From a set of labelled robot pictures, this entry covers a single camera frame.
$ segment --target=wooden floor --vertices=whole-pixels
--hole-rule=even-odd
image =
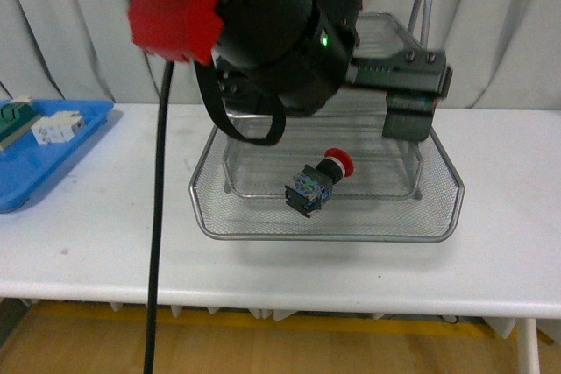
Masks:
[[[0,349],[0,373],[140,373],[142,307],[39,303]],[[156,373],[516,373],[516,341],[483,324],[159,312]],[[543,374],[561,346],[540,336]]]

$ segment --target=white curtain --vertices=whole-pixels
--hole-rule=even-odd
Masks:
[[[367,9],[407,22],[413,0]],[[559,0],[435,0],[430,46],[454,68],[445,107],[561,109]],[[129,0],[0,0],[0,99],[105,98],[157,102],[163,60],[130,39]],[[190,65],[172,99],[200,102]]]

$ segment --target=red cap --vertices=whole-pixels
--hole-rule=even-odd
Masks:
[[[133,0],[129,9],[132,42],[168,61],[208,65],[224,27],[214,12],[218,0]]]
[[[325,158],[332,157],[338,159],[339,162],[341,162],[341,164],[343,164],[344,166],[345,177],[351,177],[352,174],[354,173],[354,162],[352,162],[351,155],[349,155],[347,152],[343,151],[342,149],[330,148],[327,151],[325,151],[324,157]]]

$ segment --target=metal mesh tray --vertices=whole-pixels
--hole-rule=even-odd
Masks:
[[[464,187],[436,134],[418,145],[404,144],[381,136],[383,114],[374,108],[370,116],[351,119],[330,114],[343,103],[361,109],[363,102],[366,109],[375,96],[337,94],[320,115],[290,119],[286,141],[274,147],[241,144],[214,129],[190,184],[202,231],[223,240],[435,243],[447,238]],[[336,118],[337,124],[325,124]],[[237,124],[251,133],[266,126],[259,118]],[[315,145],[320,139],[323,143]],[[323,210],[307,219],[286,205],[284,184],[304,164],[319,162],[325,146],[347,148],[365,160],[357,162],[351,178],[335,185]]]

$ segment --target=white table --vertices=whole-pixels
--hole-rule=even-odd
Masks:
[[[0,296],[146,302],[156,114],[116,106],[46,197],[0,215]],[[220,242],[188,196],[211,122],[172,106],[159,303],[561,319],[561,112],[439,109],[434,126],[465,183],[443,243]]]

